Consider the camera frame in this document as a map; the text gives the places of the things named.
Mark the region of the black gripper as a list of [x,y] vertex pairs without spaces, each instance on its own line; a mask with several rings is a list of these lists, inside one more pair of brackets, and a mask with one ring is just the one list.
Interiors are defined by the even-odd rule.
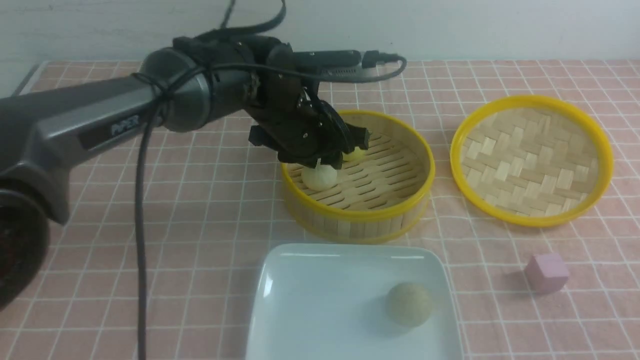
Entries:
[[282,163],[340,170],[343,153],[368,150],[370,130],[347,125],[318,96],[319,80],[297,70],[290,44],[241,38],[240,105],[256,121],[249,141],[278,153]]

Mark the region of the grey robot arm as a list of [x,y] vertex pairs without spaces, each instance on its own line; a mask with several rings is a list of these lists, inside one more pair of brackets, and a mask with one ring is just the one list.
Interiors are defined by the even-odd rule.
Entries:
[[49,223],[70,219],[74,167],[130,141],[150,117],[186,133],[238,111],[257,125],[254,146],[282,163],[338,166],[345,136],[339,116],[318,99],[320,82],[285,75],[355,75],[372,69],[373,52],[295,52],[269,36],[209,43],[176,38],[151,53],[140,76],[128,75],[1,100],[1,307],[38,274],[50,244]]

